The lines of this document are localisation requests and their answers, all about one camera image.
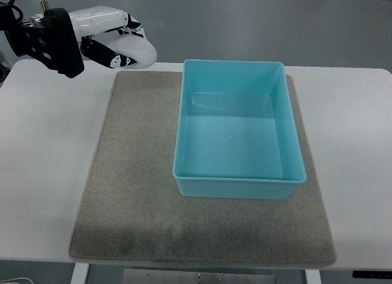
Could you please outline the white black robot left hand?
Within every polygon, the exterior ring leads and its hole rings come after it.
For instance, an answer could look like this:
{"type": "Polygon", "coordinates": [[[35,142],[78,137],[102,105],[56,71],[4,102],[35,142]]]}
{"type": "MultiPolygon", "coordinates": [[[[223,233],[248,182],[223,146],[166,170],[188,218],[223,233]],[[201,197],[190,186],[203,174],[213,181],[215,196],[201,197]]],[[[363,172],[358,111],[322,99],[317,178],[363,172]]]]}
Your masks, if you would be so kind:
{"type": "Polygon", "coordinates": [[[118,36],[133,34],[146,38],[141,23],[127,12],[112,7],[97,6],[69,13],[77,42],[84,57],[111,69],[116,53],[93,39],[94,36],[116,31],[118,36]]]}

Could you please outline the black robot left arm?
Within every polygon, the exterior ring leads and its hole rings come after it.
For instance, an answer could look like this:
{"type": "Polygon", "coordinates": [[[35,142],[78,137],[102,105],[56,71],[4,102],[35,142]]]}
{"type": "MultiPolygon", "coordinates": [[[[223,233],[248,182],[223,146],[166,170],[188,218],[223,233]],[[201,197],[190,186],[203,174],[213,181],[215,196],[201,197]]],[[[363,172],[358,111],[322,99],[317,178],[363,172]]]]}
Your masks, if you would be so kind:
{"type": "Polygon", "coordinates": [[[15,55],[28,55],[68,78],[81,74],[85,67],[69,13],[40,0],[43,12],[25,20],[15,1],[1,2],[1,31],[15,55]]]}

